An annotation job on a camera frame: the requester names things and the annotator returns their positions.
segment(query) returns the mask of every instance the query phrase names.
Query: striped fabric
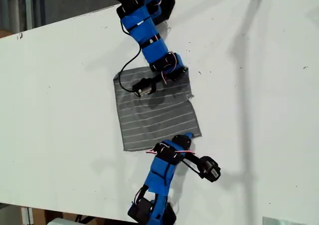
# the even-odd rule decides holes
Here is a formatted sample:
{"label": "striped fabric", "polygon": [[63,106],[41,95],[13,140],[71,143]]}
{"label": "striped fabric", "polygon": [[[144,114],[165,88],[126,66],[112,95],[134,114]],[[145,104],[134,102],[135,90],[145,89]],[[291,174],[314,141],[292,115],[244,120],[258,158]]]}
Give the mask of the striped fabric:
{"label": "striped fabric", "polygon": [[[153,76],[148,67],[125,70],[121,83],[131,89],[140,79]],[[114,89],[124,151],[149,149],[159,141],[186,132],[201,136],[194,109],[188,100],[191,97],[188,74],[178,81],[168,81],[167,85],[158,83],[154,94],[142,98],[123,90],[117,76]]]}

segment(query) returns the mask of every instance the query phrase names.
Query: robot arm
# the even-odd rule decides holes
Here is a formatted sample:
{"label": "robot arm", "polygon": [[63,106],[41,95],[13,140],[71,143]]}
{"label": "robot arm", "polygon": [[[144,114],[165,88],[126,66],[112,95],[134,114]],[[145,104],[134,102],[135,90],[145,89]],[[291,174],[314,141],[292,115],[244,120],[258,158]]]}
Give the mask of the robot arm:
{"label": "robot arm", "polygon": [[[157,143],[153,149],[147,151],[156,156],[151,165],[150,172],[137,193],[128,215],[140,224],[146,225],[172,225],[176,216],[167,202],[170,183],[175,169],[184,159],[197,165],[199,176],[210,182],[218,180],[220,168],[209,156],[198,158],[189,150],[191,133],[176,135],[172,140],[164,140]],[[155,194],[155,199],[148,201],[144,198],[146,191]]]}
{"label": "robot arm", "polygon": [[178,54],[168,50],[155,27],[156,24],[169,18],[175,0],[118,1],[121,5],[117,8],[117,14],[121,19],[122,29],[124,26],[128,31],[123,30],[124,33],[135,39],[140,46],[139,53],[142,51],[150,69],[156,73],[154,78],[143,78],[131,90],[125,89],[121,84],[121,73],[132,59],[119,73],[120,86],[124,90],[141,97],[145,94],[154,93],[158,82],[163,80],[166,83],[167,79],[175,81],[183,76],[188,68],[183,65]]}

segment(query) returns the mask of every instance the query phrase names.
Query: red and white wire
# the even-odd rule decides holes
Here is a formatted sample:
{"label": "red and white wire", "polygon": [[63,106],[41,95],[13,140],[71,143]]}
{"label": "red and white wire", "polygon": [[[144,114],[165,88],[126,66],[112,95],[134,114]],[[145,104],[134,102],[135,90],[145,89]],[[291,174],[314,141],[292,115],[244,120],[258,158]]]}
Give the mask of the red and white wire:
{"label": "red and white wire", "polygon": [[[171,53],[171,54],[174,56],[174,58],[175,58],[175,66],[174,66],[174,68],[170,71],[170,73],[172,73],[172,72],[175,70],[176,66],[177,66],[177,58],[176,58],[175,54],[174,54],[172,51],[170,51],[170,53]],[[167,82],[166,82],[166,80],[165,80],[165,78],[164,78],[163,70],[161,71],[161,77],[163,78],[164,83],[167,85]]]}

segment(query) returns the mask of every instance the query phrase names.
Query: black cable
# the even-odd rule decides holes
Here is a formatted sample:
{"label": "black cable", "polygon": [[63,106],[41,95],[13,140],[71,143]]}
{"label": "black cable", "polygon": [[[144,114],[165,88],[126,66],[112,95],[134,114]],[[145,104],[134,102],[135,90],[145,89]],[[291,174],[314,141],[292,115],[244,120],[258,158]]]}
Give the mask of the black cable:
{"label": "black cable", "polygon": [[188,166],[190,169],[192,169],[195,173],[197,173],[199,175],[199,172],[196,171],[191,165],[189,165],[187,162],[185,162],[184,160],[182,160],[183,163],[186,164],[186,166]]}
{"label": "black cable", "polygon": [[92,221],[95,217],[87,216],[83,220],[79,221],[81,224],[88,224],[90,221]]}
{"label": "black cable", "polygon": [[[121,27],[122,27],[122,31],[123,31],[125,34],[130,35],[129,33],[127,33],[127,32],[124,30],[122,22],[121,22]],[[123,87],[123,85],[121,84],[121,74],[122,74],[123,70],[125,69],[125,67],[126,67],[129,63],[131,63],[133,60],[135,60],[136,57],[139,56],[139,54],[141,53],[141,50],[142,50],[140,44],[139,44],[139,47],[140,47],[139,52],[138,52],[129,62],[127,62],[127,63],[123,66],[123,68],[121,69],[121,71],[119,72],[119,84],[120,84],[120,87],[121,87],[122,89],[124,89],[125,91],[130,92],[130,93],[133,93],[134,91],[129,90],[129,89],[126,89],[126,88]]]}
{"label": "black cable", "polygon": [[126,31],[124,30],[124,28],[123,28],[123,23],[122,23],[122,22],[121,22],[121,28],[122,28],[122,31],[123,31],[125,34],[130,35],[130,33],[126,32]]}
{"label": "black cable", "polygon": [[78,215],[75,218],[75,222],[79,222],[82,219],[82,215]]}
{"label": "black cable", "polygon": [[29,208],[26,208],[26,210],[28,211],[28,220],[29,220],[29,225],[31,225],[31,220],[30,220],[30,213],[29,213]]}

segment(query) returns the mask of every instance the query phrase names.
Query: gray cloth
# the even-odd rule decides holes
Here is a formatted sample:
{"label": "gray cloth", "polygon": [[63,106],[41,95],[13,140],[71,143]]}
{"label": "gray cloth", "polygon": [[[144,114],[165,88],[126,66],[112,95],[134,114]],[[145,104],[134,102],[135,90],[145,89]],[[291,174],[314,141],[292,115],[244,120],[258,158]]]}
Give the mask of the gray cloth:
{"label": "gray cloth", "polygon": [[299,224],[299,223],[289,222],[286,220],[263,217],[263,225],[305,225],[305,224]]}
{"label": "gray cloth", "polygon": [[[123,71],[121,83],[131,89],[142,78],[153,77],[149,67]],[[117,111],[124,151],[152,148],[157,142],[172,139],[176,134],[191,132],[201,136],[197,117],[191,102],[188,73],[178,81],[157,84],[157,91],[138,98],[120,87],[114,78]]]}

